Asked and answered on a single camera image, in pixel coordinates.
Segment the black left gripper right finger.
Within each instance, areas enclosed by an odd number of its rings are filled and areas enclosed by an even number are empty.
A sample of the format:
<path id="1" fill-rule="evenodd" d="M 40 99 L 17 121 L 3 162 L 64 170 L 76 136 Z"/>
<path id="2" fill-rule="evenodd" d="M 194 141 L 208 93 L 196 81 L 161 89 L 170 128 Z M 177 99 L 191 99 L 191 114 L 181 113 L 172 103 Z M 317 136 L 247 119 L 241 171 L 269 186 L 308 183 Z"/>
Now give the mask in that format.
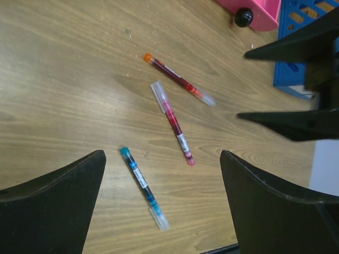
<path id="1" fill-rule="evenodd" d="M 222 177 L 241 253 L 338 253 L 338 197 L 257 168 L 230 151 Z"/>

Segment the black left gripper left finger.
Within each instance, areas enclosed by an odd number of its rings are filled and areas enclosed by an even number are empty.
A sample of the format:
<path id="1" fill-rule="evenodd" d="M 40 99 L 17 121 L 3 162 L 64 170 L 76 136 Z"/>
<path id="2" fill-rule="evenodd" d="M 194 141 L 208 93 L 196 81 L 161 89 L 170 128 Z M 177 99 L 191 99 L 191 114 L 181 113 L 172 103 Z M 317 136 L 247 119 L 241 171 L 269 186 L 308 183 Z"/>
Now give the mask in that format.
<path id="1" fill-rule="evenodd" d="M 96 150 L 1 190 L 1 253 L 82 253 L 105 164 Z"/>

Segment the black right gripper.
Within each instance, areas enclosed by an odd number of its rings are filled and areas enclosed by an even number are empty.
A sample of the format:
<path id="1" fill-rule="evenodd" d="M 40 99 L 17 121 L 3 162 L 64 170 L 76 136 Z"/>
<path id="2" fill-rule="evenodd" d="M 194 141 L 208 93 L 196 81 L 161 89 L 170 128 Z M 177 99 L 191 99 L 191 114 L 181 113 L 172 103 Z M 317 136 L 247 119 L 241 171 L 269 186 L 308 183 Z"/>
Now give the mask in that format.
<path id="1" fill-rule="evenodd" d="M 244 112 L 237 117 L 291 141 L 338 139 L 337 38 L 338 7 L 276 42 L 246 52 L 246 59 L 306 62 L 305 89 L 312 92 L 312 110 Z"/>

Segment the pink bottom drawer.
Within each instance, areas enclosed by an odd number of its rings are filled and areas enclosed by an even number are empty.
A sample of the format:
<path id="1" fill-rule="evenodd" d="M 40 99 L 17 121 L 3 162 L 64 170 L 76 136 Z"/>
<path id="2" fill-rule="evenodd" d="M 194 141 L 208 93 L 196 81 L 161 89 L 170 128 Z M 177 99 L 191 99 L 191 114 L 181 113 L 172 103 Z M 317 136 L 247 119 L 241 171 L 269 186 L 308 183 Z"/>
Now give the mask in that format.
<path id="1" fill-rule="evenodd" d="M 279 26 L 281 0 L 216 0 L 234 15 L 240 28 L 250 27 L 255 31 L 269 32 Z"/>

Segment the blue gel pen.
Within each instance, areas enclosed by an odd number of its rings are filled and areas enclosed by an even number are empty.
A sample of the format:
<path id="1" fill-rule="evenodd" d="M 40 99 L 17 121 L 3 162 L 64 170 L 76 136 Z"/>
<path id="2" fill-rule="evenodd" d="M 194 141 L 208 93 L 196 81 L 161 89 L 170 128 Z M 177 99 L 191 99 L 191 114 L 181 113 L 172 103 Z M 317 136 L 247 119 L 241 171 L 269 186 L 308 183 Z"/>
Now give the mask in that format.
<path id="1" fill-rule="evenodd" d="M 166 231 L 170 229 L 170 224 L 159 206 L 156 198 L 154 197 L 153 192 L 150 190 L 149 185 L 147 184 L 143 174 L 141 173 L 138 164 L 133 158 L 128 147 L 122 147 L 120 149 L 120 153 L 125 161 L 125 163 L 129 166 L 129 169 L 132 171 L 135 176 L 139 186 L 141 187 L 142 193 L 149 204 L 149 210 L 152 214 L 154 220 L 156 221 L 158 227 L 162 231 Z"/>

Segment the orange red gel pen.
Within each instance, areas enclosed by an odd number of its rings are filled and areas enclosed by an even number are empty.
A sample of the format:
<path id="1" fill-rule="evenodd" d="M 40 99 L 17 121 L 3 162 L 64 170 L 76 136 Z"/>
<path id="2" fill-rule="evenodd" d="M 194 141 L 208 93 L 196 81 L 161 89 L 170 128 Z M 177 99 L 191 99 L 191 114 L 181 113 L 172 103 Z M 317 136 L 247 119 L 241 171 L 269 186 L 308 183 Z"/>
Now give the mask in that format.
<path id="1" fill-rule="evenodd" d="M 184 90 L 194 95 L 196 98 L 204 102 L 205 104 L 214 107 L 216 105 L 216 101 L 209 94 L 205 93 L 203 90 L 197 88 L 192 85 L 190 82 L 186 81 L 179 74 L 173 71 L 171 68 L 163 64 L 157 58 L 152 56 L 150 53 L 146 53 L 144 55 L 144 61 L 152 65 L 154 68 L 162 72 L 164 75 L 169 77 L 171 80 L 180 85 Z"/>

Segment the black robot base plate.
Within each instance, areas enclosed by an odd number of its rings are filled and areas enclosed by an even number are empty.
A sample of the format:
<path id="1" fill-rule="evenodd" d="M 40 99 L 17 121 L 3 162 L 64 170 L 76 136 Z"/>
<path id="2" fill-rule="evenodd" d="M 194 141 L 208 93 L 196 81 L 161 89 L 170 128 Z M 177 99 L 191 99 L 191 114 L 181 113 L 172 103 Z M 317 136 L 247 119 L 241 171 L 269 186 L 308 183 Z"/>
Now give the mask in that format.
<path id="1" fill-rule="evenodd" d="M 231 244 L 217 249 L 202 252 L 201 254 L 240 254 L 239 244 Z"/>

